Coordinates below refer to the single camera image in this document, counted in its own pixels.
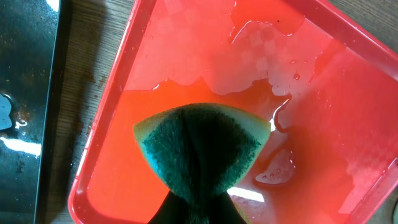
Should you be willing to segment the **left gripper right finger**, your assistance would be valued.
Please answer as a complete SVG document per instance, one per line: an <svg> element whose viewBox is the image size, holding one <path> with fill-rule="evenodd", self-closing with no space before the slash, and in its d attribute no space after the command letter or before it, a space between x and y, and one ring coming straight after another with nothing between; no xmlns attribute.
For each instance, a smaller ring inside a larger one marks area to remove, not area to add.
<svg viewBox="0 0 398 224"><path fill-rule="evenodd" d="M200 194L198 204L200 223L246 224L227 192L216 195Z"/></svg>

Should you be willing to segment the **green yellow sponge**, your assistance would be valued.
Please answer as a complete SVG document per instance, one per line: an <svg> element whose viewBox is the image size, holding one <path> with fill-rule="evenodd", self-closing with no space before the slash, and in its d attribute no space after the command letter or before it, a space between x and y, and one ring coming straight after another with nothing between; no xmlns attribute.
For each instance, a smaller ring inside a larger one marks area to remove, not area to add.
<svg viewBox="0 0 398 224"><path fill-rule="evenodd" d="M271 124L232 106L194 103L143 119L133 131L146 161L170 191L201 207L248 173Z"/></svg>

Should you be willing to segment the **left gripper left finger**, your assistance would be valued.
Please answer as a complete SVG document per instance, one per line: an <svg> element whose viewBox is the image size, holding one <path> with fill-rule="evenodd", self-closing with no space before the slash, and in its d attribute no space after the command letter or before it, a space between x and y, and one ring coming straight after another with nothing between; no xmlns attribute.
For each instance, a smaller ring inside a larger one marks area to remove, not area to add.
<svg viewBox="0 0 398 224"><path fill-rule="evenodd" d="M194 224L198 215L187 201L169 191L148 224Z"/></svg>

